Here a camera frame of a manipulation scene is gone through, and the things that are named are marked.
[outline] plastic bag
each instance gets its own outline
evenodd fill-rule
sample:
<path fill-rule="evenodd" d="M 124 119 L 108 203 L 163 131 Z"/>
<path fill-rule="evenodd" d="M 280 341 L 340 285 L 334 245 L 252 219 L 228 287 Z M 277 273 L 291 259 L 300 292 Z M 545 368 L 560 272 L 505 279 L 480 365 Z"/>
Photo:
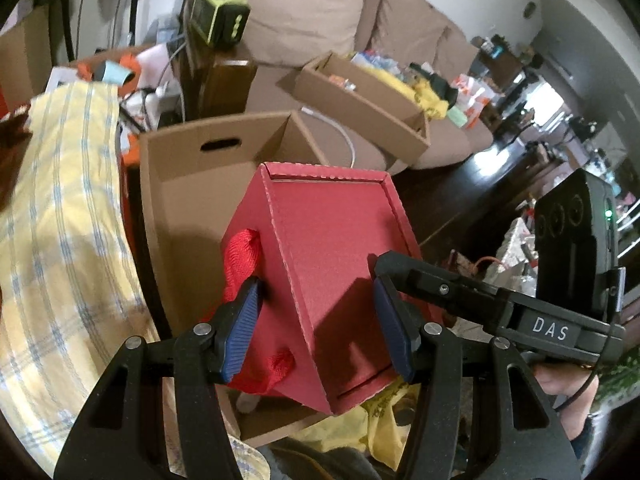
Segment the plastic bag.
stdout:
<path fill-rule="evenodd" d="M 456 106 L 467 117 L 465 129 L 473 128 L 484 107 L 495 97 L 495 92 L 487 83 L 465 74 L 455 78 L 451 86 L 458 89 Z"/>

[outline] red fabric handle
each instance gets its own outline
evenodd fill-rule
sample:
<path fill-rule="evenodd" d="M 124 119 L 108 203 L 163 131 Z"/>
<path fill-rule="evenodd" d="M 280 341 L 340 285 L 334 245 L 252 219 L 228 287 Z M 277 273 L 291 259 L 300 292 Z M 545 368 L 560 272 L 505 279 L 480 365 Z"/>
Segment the red fabric handle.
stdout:
<path fill-rule="evenodd" d="M 260 233 L 244 229 L 236 233 L 225 248 L 224 267 L 226 287 L 225 303 L 233 301 L 246 279 L 258 273 L 262 258 Z M 294 368 L 295 358 L 289 348 L 280 349 L 276 355 L 264 358 L 249 346 L 242 370 L 229 386 L 246 394 L 266 395 L 274 389 Z"/>

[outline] metal bolt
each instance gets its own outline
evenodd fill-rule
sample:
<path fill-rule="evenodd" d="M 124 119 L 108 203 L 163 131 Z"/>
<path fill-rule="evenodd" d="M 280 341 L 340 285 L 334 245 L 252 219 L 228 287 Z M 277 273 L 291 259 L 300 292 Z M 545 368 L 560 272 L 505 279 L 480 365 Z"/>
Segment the metal bolt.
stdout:
<path fill-rule="evenodd" d="M 427 323 L 424 326 L 424 331 L 430 335 L 440 335 L 442 334 L 442 327 L 437 323 Z"/>
<path fill-rule="evenodd" d="M 506 350 L 511 346 L 511 343 L 509 342 L 508 339 L 505 339 L 503 337 L 497 337 L 494 339 L 494 345 L 496 348 L 499 348 L 500 350 Z"/>
<path fill-rule="evenodd" d="M 124 345 L 129 349 L 129 350 L 135 350 L 136 348 L 138 348 L 140 345 L 142 345 L 142 338 L 140 336 L 133 336 L 130 337 L 129 339 L 127 339 L 124 343 Z"/>
<path fill-rule="evenodd" d="M 211 325 L 209 323 L 199 323 L 193 327 L 193 333 L 195 335 L 207 335 L 211 332 Z"/>

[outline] red box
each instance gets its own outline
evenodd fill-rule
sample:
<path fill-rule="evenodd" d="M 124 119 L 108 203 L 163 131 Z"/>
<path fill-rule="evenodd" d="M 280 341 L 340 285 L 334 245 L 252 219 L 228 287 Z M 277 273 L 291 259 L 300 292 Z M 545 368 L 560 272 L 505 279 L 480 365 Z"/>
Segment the red box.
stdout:
<path fill-rule="evenodd" d="M 344 413 L 396 377 L 373 305 L 370 269 L 389 250 L 420 250 L 387 173 L 262 164 L 233 216 L 235 234 L 259 232 L 266 299 L 239 374 L 265 370 L 288 348 L 295 366 L 272 390 L 329 415 Z M 430 320 L 439 309 L 422 305 Z"/>

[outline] plaid fabric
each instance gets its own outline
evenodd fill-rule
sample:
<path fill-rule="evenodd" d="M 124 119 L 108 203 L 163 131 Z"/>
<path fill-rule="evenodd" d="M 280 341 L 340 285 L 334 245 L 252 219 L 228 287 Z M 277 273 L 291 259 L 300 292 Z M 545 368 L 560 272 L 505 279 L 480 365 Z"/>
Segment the plaid fabric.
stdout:
<path fill-rule="evenodd" d="M 120 215 L 117 119 L 114 86 L 75 83 L 35 98 L 33 139 L 0 212 L 0 409 L 50 476 L 123 341 L 157 339 Z M 171 397 L 165 412 L 175 411 Z M 180 472 L 175 417 L 167 419 Z M 269 477 L 255 450 L 234 450 L 245 478 Z"/>

